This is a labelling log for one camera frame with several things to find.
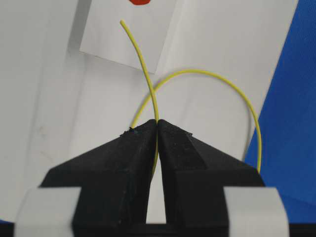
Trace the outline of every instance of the blue fabric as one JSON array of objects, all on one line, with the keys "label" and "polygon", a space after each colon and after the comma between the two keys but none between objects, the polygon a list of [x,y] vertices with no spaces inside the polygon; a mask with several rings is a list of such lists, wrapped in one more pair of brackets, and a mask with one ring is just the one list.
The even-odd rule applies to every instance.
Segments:
[{"label": "blue fabric", "polygon": [[6,224],[6,223],[10,223],[10,222],[0,220],[0,224]]},{"label": "blue fabric", "polygon": [[[300,0],[259,123],[261,174],[292,223],[316,222],[316,1]],[[252,137],[245,161],[256,167]]]}]

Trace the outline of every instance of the yellow wire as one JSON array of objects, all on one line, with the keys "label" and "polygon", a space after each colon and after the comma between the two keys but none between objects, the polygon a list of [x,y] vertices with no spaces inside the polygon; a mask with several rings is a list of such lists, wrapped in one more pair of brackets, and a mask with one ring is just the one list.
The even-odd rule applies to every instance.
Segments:
[{"label": "yellow wire", "polygon": [[[153,106],[154,106],[155,120],[156,120],[156,122],[158,122],[159,114],[158,114],[158,106],[157,106],[157,100],[156,100],[156,96],[155,96],[155,91],[157,91],[163,84],[165,84],[167,81],[169,81],[173,77],[176,77],[178,75],[185,74],[185,73],[197,73],[197,74],[204,74],[204,75],[208,75],[210,77],[217,78],[217,79],[225,82],[226,84],[228,84],[235,91],[237,91],[238,94],[245,100],[245,102],[247,103],[247,105],[248,105],[248,107],[249,107],[249,109],[250,109],[250,111],[252,113],[253,119],[255,120],[256,129],[257,129],[257,141],[258,141],[257,170],[260,173],[260,170],[261,170],[261,153],[262,153],[262,140],[261,140],[260,126],[259,126],[259,122],[258,122],[258,118],[257,118],[256,112],[254,111],[254,109],[253,109],[249,99],[246,97],[246,95],[237,86],[235,86],[232,82],[230,82],[229,80],[225,79],[224,77],[222,77],[222,76],[220,76],[218,74],[212,73],[212,72],[203,71],[203,70],[197,70],[197,69],[187,69],[187,70],[182,70],[182,71],[178,71],[178,72],[172,73],[169,76],[167,76],[165,79],[160,81],[155,88],[153,88],[153,85],[152,85],[152,82],[150,80],[150,77],[149,77],[149,74],[148,74],[148,71],[147,71],[147,67],[146,67],[144,58],[142,56],[142,53],[141,53],[141,51],[140,51],[140,49],[139,49],[139,47],[138,47],[133,35],[132,35],[132,33],[130,32],[129,28],[126,26],[126,24],[125,24],[125,22],[123,20],[120,21],[120,24],[125,29],[129,39],[131,40],[131,42],[132,42],[132,44],[133,44],[133,46],[134,46],[134,48],[135,48],[135,50],[137,52],[137,55],[138,55],[139,61],[141,63],[141,66],[142,66],[142,69],[143,69],[143,72],[144,72],[144,75],[145,75],[145,78],[146,78],[146,81],[147,81],[147,84],[148,84],[148,87],[149,87],[149,91],[150,91],[150,95],[148,95],[146,97],[146,99],[143,102],[141,108],[138,110],[138,112],[137,112],[137,114],[136,114],[136,116],[135,116],[135,118],[134,118],[134,120],[133,120],[133,122],[131,124],[131,127],[132,128],[135,127],[139,116],[143,112],[143,110],[144,110],[144,108],[145,108],[145,106],[148,103],[150,98],[152,99]],[[156,152],[155,152],[155,160],[154,160],[154,166],[153,166],[153,175],[155,173],[157,159],[158,159],[158,143],[156,143]]]},{"label": "yellow wire", "polygon": [[[120,24],[123,26],[124,30],[126,31],[130,41],[132,42],[132,44],[133,44],[133,46],[134,46],[134,48],[135,48],[135,50],[137,52],[140,64],[142,65],[142,69],[143,69],[143,72],[144,72],[144,75],[145,75],[145,78],[146,78],[146,81],[147,81],[147,85],[149,87],[150,96],[152,98],[153,107],[154,107],[154,113],[155,113],[155,120],[156,120],[156,122],[158,122],[158,120],[159,120],[159,113],[158,113],[158,105],[157,105],[156,95],[155,95],[155,91],[154,91],[154,88],[153,88],[153,84],[152,84],[152,82],[150,80],[150,76],[149,76],[148,71],[147,71],[147,67],[146,67],[146,64],[145,64],[142,52],[140,51],[140,48],[138,47],[138,44],[137,44],[136,40],[134,39],[133,34],[129,30],[129,28],[127,27],[125,22],[123,20],[121,20]],[[157,165],[157,159],[158,159],[158,141],[156,142],[156,151],[155,151],[155,159],[154,159],[152,177],[153,177],[153,175],[155,173],[155,169],[156,169],[156,165]]]},{"label": "yellow wire", "polygon": [[[238,94],[245,100],[245,102],[247,103],[253,119],[255,120],[255,125],[256,125],[256,129],[257,129],[257,141],[258,141],[258,158],[257,158],[257,170],[260,173],[261,170],[261,152],[262,152],[262,140],[261,140],[261,132],[260,132],[260,126],[259,126],[259,122],[258,122],[258,118],[256,115],[256,112],[254,111],[250,100],[246,97],[246,95],[237,87],[235,86],[232,82],[230,82],[229,80],[225,79],[224,77],[212,73],[212,72],[208,72],[208,71],[203,71],[203,70],[197,70],[197,69],[187,69],[187,70],[182,70],[182,71],[178,71],[175,73],[170,74],[169,76],[167,76],[165,79],[163,79],[162,81],[160,81],[155,87],[154,87],[154,91],[156,92],[162,85],[164,85],[166,82],[168,82],[170,79],[181,75],[181,74],[186,74],[186,73],[196,73],[196,74],[203,74],[203,75],[207,75],[210,77],[214,77],[217,78],[223,82],[225,82],[226,84],[228,84],[231,88],[233,88],[235,91],[238,92]],[[148,95],[145,99],[145,101],[143,102],[142,106],[139,108],[137,114],[135,115],[135,118],[131,124],[131,127],[134,127],[137,123],[137,120],[139,118],[139,116],[141,115],[141,113],[143,112],[145,106],[147,105],[148,101],[150,99],[150,96]],[[158,158],[158,154],[156,154],[155,156],[155,160],[157,161]]]}]

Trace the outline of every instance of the white backdrop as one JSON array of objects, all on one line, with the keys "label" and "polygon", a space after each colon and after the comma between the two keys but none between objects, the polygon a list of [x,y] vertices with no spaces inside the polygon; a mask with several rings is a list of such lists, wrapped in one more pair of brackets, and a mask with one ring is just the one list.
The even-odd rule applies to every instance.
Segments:
[{"label": "white backdrop", "polygon": [[[50,167],[128,129],[147,94],[141,71],[79,52],[89,4],[0,2],[0,219],[15,219],[25,190]],[[166,66],[153,81],[183,68],[210,70],[238,85],[259,113],[296,4],[187,0]],[[161,118],[243,158],[254,123],[226,85],[181,76],[157,100]],[[140,123],[153,117],[149,106]],[[159,165],[148,211],[149,222],[165,221]]]}]

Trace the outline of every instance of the white tape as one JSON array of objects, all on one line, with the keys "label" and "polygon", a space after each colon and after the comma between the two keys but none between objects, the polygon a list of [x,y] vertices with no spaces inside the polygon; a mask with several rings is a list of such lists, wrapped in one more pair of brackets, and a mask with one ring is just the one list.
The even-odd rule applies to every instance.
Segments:
[{"label": "white tape", "polygon": [[81,188],[28,191],[14,225],[15,237],[72,237],[71,227]]},{"label": "white tape", "polygon": [[288,237],[286,212],[275,188],[224,187],[230,237]]}]

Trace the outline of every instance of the red mark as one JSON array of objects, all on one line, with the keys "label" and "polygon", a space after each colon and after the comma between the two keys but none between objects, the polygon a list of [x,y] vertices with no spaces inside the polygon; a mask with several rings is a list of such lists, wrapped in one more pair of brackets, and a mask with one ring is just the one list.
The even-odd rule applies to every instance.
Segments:
[{"label": "red mark", "polygon": [[130,0],[134,5],[145,5],[150,2],[150,0]]}]

